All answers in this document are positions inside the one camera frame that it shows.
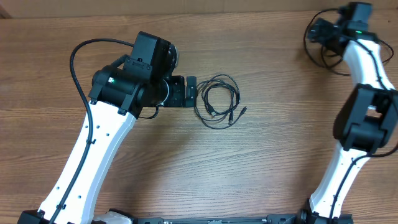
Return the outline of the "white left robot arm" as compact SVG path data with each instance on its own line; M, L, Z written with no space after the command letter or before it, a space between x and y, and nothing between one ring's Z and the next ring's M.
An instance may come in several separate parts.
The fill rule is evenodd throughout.
M140 32L131 49L93 75L90 92L81 95L85 120L57 183L17 224L134 223L116 209L95 215L111 163L143 108L193 107L197 89L195 77L173 75L178 50L171 42Z

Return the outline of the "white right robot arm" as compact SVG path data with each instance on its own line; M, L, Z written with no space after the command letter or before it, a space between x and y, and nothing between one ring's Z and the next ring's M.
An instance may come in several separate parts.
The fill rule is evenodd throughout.
M397 90L381 59L385 42L369 31L372 10L370 3L349 2L336 9L336 22L315 14L304 31L303 43L320 44L321 58L339 56L348 65L354 88L335 119L335 152L319 186L297 215L283 216L286 223L352 223L341 208L362 166L397 152L377 153L397 125Z

